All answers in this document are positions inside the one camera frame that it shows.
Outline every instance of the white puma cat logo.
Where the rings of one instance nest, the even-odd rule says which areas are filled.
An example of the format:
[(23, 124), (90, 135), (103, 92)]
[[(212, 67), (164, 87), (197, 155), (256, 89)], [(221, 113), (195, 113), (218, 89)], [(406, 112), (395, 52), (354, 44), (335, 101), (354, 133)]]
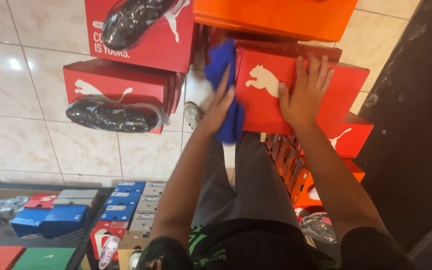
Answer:
[(249, 72), (249, 75), (251, 75), (251, 77), (253, 78), (256, 78), (256, 80), (247, 81), (247, 87), (254, 86), (257, 89), (266, 88), (266, 91), (268, 91), (270, 95), (278, 98), (279, 80), (276, 76), (273, 75), (273, 73), (271, 73), (271, 71), (267, 70), (262, 65), (257, 65)]
[(99, 98), (104, 99), (107, 102), (111, 102), (111, 103), (121, 103), (121, 101), (123, 100), (124, 96), (128, 93), (131, 93), (133, 91), (133, 89), (130, 87), (126, 90), (124, 90), (123, 95), (121, 96), (120, 99), (118, 100), (112, 100), (110, 98), (108, 98), (107, 96), (103, 95), (103, 93), (101, 93), (101, 91), (99, 91), (96, 87), (92, 86), (90, 83), (87, 83), (81, 79), (76, 80), (76, 82), (74, 83), (75, 86), (79, 87), (77, 89), (74, 90), (74, 92), (76, 94), (83, 94), (85, 96), (96, 96)]
[(172, 10), (169, 10), (166, 12), (163, 17), (167, 19), (167, 22), (169, 23), (169, 27), (171, 28), (171, 31), (173, 31), (174, 37), (176, 38), (176, 42), (180, 41), (180, 35), (178, 34), (178, 31), (176, 29), (176, 18), (180, 15), (181, 10), (185, 6), (189, 6), (191, 3), (190, 0), (185, 0), (183, 3), (183, 0), (179, 0), (178, 3), (174, 6)]
[(331, 145), (333, 146), (334, 149), (336, 149), (336, 143), (338, 142), (338, 139), (341, 138), (341, 136), (343, 136), (343, 134), (345, 134), (346, 132), (350, 132), (351, 131), (351, 127), (346, 129), (344, 132), (341, 133), (341, 135), (339, 135), (338, 137), (334, 138), (334, 139), (328, 139), (331, 142)]

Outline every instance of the person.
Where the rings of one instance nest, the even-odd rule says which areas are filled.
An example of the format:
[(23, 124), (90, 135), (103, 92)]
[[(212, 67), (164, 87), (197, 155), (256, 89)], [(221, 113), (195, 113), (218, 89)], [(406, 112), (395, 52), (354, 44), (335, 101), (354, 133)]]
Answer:
[(324, 209), (340, 243), (339, 263), (305, 243), (285, 185), (260, 141), (243, 132), (236, 144), (235, 190), (214, 134), (235, 97), (229, 69), (204, 113), (185, 106), (194, 132), (161, 195), (149, 244), (137, 270), (414, 269), (385, 228), (363, 187), (316, 124), (334, 69), (327, 56), (296, 60), (292, 94), (279, 83), (280, 110), (304, 149)]

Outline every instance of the sneaker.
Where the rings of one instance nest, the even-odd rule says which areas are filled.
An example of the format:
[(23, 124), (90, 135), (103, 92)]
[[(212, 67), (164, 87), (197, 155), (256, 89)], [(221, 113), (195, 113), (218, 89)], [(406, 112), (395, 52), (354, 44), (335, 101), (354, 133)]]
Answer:
[(194, 130), (201, 118), (203, 117), (203, 111), (193, 101), (184, 103), (184, 119), (188, 123), (189, 127)]
[(111, 235), (104, 242), (103, 250), (101, 250), (101, 257), (99, 258), (99, 269), (105, 269), (113, 259), (113, 255), (118, 250), (121, 237)]

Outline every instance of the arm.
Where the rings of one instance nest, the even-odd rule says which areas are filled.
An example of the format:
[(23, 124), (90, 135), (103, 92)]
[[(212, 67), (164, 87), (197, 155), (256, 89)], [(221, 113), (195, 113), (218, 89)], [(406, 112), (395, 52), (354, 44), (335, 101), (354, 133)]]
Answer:
[(290, 97), (280, 83), (280, 109), (304, 149), (324, 209), (331, 218), (338, 241), (352, 229), (368, 226), (387, 232), (375, 205), (331, 146), (316, 123), (321, 99), (329, 87), (334, 69), (328, 59), (321, 63), (309, 54), (308, 73), (302, 57), (296, 63), (297, 81)]
[(189, 247), (191, 222), (205, 172), (209, 140), (223, 123), (235, 95), (233, 86), (226, 93), (228, 76), (229, 67), (211, 105), (189, 139), (167, 181), (158, 203), (149, 241), (168, 236), (179, 241), (186, 249)]

